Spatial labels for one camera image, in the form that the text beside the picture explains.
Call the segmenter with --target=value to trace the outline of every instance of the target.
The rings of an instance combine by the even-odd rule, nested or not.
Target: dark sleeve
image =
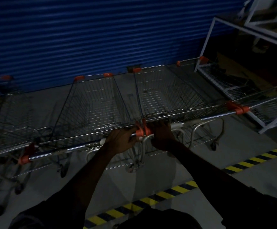
[[[262,194],[252,187],[250,192],[248,201],[243,203],[247,210],[240,216],[235,214],[235,217],[224,218],[222,225],[227,229],[277,228],[277,198]]]
[[[9,229],[82,229],[85,211],[79,201],[62,197],[57,192],[48,200],[19,213],[11,221]]]

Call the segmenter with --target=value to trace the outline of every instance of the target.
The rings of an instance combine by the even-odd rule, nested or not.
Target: hazard stripe
[[[277,149],[271,150],[269,152],[266,152],[264,154],[258,155],[253,158],[249,158],[245,161],[238,162],[237,164],[230,165],[222,170],[232,175],[234,173],[238,173],[244,169],[248,169],[250,167],[272,160],[274,158],[277,158]],[[153,194],[146,198],[142,198],[132,203],[106,211],[104,213],[101,213],[86,219],[84,222],[84,229],[92,228],[97,225],[101,225],[103,223],[109,222],[113,219],[123,217],[130,213],[141,211],[146,207],[150,207],[164,200],[174,198],[181,194],[188,193],[196,188],[198,188],[198,185],[194,180],[188,181],[186,183],[183,183],[178,186],[172,187],[170,189]]]

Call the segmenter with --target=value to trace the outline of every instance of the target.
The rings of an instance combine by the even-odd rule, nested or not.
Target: concrete floor
[[[132,77],[118,76],[116,81],[126,86],[121,88],[122,94],[129,99],[125,100],[126,104],[133,104],[136,97],[131,95],[134,90]],[[70,86],[63,86],[29,94],[33,99],[34,109],[37,110],[35,111],[37,126],[54,125],[69,88]],[[131,106],[130,109],[133,118],[139,117],[135,115],[138,112],[135,106]],[[193,149],[195,153],[215,166],[224,168],[277,148],[277,130],[271,131],[271,137],[269,137],[267,134],[259,135],[254,130],[255,126],[243,116],[226,117],[225,120],[226,133],[220,140],[217,151],[211,151],[208,144],[202,144]],[[214,135],[220,132],[218,121],[213,122],[209,128]],[[19,212],[46,200],[60,190],[83,165],[85,165],[85,154],[79,152],[73,154],[68,174],[63,179],[53,165],[34,171],[23,193],[20,195],[11,193],[6,212],[0,217],[0,228],[7,228]],[[277,158],[237,173],[234,177],[262,193],[277,197]],[[106,170],[96,187],[86,217],[149,196],[190,179],[191,176],[186,169],[166,153],[147,158],[146,165],[136,173],[127,173],[124,166]],[[173,208],[187,212],[194,216],[204,229],[224,228],[221,225],[220,215],[199,189],[163,201],[155,207],[161,210]],[[98,228],[111,228],[112,225],[126,218],[127,216]]]

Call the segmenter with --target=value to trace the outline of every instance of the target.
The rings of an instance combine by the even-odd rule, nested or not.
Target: white metal frame
[[[203,56],[204,54],[204,51],[205,51],[205,48],[206,48],[206,45],[208,43],[208,40],[210,38],[210,35],[212,33],[212,30],[213,30],[213,27],[216,23],[216,21],[218,22],[221,22],[223,24],[226,24],[228,26],[231,26],[233,28],[236,28],[238,30],[241,30],[243,32],[246,32],[248,34],[251,34],[251,35],[254,35],[256,37],[259,37],[259,38],[262,38],[268,42],[271,42],[271,43],[274,43],[277,45],[277,39],[275,38],[272,38],[270,35],[267,35],[266,33],[259,33],[259,32],[256,32],[254,30],[251,30],[247,27],[242,27],[242,26],[239,26],[237,24],[234,24],[232,22],[228,22],[226,20],[223,20],[223,19],[220,19],[218,17],[214,17],[213,18],[213,21],[210,25],[210,29],[208,31],[208,34],[207,34],[207,37],[205,39],[205,42],[204,42],[204,45],[202,47],[202,50],[201,50],[201,53],[200,53],[200,57]],[[208,74],[206,74],[205,72],[203,72],[202,68],[204,66],[209,66],[209,64],[204,64],[204,65],[200,65],[200,60],[197,61],[197,64],[196,64],[196,67],[195,67],[195,72],[197,72],[197,70],[199,70],[200,73],[202,73],[202,75],[207,79],[209,80],[211,83],[213,83],[218,89],[220,89],[230,100],[235,100],[236,98],[234,98],[233,96],[231,96],[226,90],[226,88],[222,87],[218,82],[216,82],[214,79],[212,79]],[[277,127],[277,117],[274,118],[270,123],[264,123],[260,118],[258,118],[254,113],[252,113],[251,111],[249,111],[247,113],[250,117],[252,117],[257,123],[259,123],[262,127],[261,130],[259,130],[259,134],[262,134],[264,133],[265,131],[267,131],[268,129],[270,128],[274,128],[274,127]]]
[[[254,29],[254,30],[257,30],[257,31],[260,31],[264,34],[268,34],[272,37],[275,37],[277,38],[277,33],[272,31],[272,30],[268,30],[268,29],[265,29],[263,27],[260,27],[261,24],[267,24],[267,23],[277,23],[277,15],[274,19],[271,19],[271,20],[265,20],[265,21],[255,21],[255,22],[251,22],[251,19],[259,5],[259,2],[260,0],[255,0],[254,3],[253,3],[253,6],[252,6],[252,10],[250,11],[249,15],[248,15],[248,18],[246,20],[246,22],[244,23],[244,25],[246,27],[249,27],[251,29]]]

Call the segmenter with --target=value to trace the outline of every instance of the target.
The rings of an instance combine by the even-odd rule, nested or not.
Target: person's right hand
[[[170,129],[170,123],[166,124],[160,120],[158,122],[152,122],[148,124],[148,127],[152,130],[154,138],[151,140],[153,147],[159,150],[169,150],[169,145],[176,141],[175,136]]]

